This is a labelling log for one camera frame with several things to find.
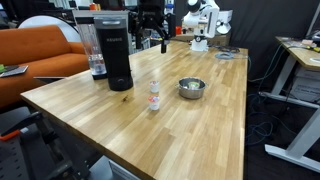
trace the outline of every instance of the stainless steel bowl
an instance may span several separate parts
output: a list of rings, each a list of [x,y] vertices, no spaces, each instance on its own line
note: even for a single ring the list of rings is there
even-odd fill
[[[199,78],[185,77],[179,80],[179,94],[188,99],[199,99],[207,84]]]

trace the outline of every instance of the white cup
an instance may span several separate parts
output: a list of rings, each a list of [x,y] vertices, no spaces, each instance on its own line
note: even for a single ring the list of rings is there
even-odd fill
[[[152,93],[158,93],[159,92],[159,81],[150,81],[150,91]]]
[[[149,101],[149,108],[151,110],[158,110],[160,107],[160,103],[159,103],[159,96],[150,96],[148,98]]]

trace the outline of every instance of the couch cushion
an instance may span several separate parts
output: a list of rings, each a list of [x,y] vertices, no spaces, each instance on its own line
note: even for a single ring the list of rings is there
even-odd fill
[[[42,86],[35,76],[71,76],[89,69],[86,55],[72,53],[23,65],[29,66],[24,74],[0,78],[0,109],[20,101],[20,93]]]
[[[0,31],[0,64],[15,65],[71,52],[56,25]]]

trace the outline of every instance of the wooden table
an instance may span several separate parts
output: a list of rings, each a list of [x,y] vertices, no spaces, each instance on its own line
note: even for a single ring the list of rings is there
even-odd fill
[[[247,59],[218,60],[216,49],[182,42],[167,48],[130,55],[130,90],[110,91],[85,71],[22,97],[142,179],[242,179]],[[178,80],[190,76],[209,84],[201,99],[178,94]],[[148,108],[152,80],[160,82],[158,111]]]
[[[310,58],[320,58],[320,54],[303,48],[295,48],[297,42],[290,38],[277,37],[281,45],[287,49],[290,56],[286,60],[284,67],[277,79],[275,86],[271,93],[263,93],[267,97],[288,101],[291,103],[317,108],[318,110],[312,115],[306,125],[302,128],[296,138],[288,146],[287,149],[281,149],[276,146],[265,145],[265,150],[273,156],[284,159],[286,161],[295,163],[305,168],[311,169],[320,173],[320,162],[312,160],[304,156],[304,154],[311,148],[311,146],[320,137],[320,109],[319,105],[296,100],[280,95],[285,82],[287,81],[294,65],[299,62],[304,68],[312,70],[320,70],[320,62],[310,60]]]

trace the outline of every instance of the black coffee maker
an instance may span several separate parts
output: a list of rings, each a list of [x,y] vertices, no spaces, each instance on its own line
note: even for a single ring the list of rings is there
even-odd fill
[[[133,86],[129,64],[129,44],[126,19],[95,17],[94,24],[107,69],[109,87],[125,91]]]

